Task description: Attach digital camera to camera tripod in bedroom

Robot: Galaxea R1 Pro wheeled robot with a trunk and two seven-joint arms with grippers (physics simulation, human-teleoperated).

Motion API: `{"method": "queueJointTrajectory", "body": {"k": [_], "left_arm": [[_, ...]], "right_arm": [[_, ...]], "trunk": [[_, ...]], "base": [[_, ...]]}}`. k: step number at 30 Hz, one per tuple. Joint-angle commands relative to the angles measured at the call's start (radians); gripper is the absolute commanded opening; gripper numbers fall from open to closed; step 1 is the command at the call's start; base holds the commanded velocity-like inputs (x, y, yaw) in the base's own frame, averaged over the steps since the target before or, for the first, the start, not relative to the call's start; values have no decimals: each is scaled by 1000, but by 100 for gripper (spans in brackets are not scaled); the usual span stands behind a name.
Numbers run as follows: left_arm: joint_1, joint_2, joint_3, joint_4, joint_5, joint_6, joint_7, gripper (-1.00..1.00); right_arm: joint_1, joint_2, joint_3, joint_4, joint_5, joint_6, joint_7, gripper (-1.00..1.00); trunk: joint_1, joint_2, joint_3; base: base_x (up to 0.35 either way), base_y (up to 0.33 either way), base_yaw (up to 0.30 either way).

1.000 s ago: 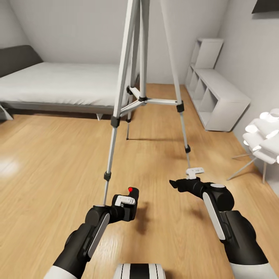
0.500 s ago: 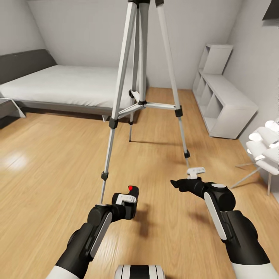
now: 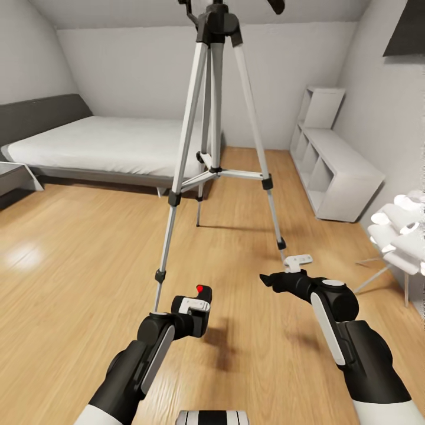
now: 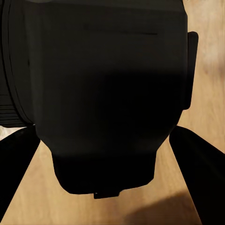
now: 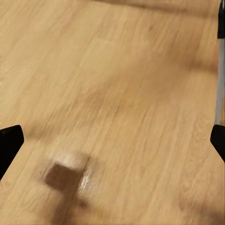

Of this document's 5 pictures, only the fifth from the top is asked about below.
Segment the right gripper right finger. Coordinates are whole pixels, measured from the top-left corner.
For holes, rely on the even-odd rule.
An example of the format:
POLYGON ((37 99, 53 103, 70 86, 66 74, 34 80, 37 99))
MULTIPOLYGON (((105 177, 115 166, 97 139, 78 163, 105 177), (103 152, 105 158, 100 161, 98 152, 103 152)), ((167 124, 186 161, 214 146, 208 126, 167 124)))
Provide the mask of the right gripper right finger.
POLYGON ((210 141, 225 162, 225 127, 221 125, 214 125, 210 141))

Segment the camera tripod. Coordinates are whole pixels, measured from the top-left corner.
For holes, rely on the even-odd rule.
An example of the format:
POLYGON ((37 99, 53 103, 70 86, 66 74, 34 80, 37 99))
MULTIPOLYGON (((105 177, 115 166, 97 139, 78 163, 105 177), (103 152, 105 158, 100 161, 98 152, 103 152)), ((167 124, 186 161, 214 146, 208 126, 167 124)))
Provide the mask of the camera tripod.
POLYGON ((220 116, 225 87, 225 0, 222 0, 218 12, 217 38, 220 38, 220 52, 217 78, 217 103, 215 124, 220 125, 220 116))

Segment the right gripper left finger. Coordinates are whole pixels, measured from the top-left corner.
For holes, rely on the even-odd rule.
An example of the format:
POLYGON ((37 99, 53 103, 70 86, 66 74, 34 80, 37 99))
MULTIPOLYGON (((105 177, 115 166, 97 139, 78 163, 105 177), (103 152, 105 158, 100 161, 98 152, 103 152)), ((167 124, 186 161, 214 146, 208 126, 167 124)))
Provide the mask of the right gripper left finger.
POLYGON ((21 125, 0 130, 0 180, 24 143, 21 125))

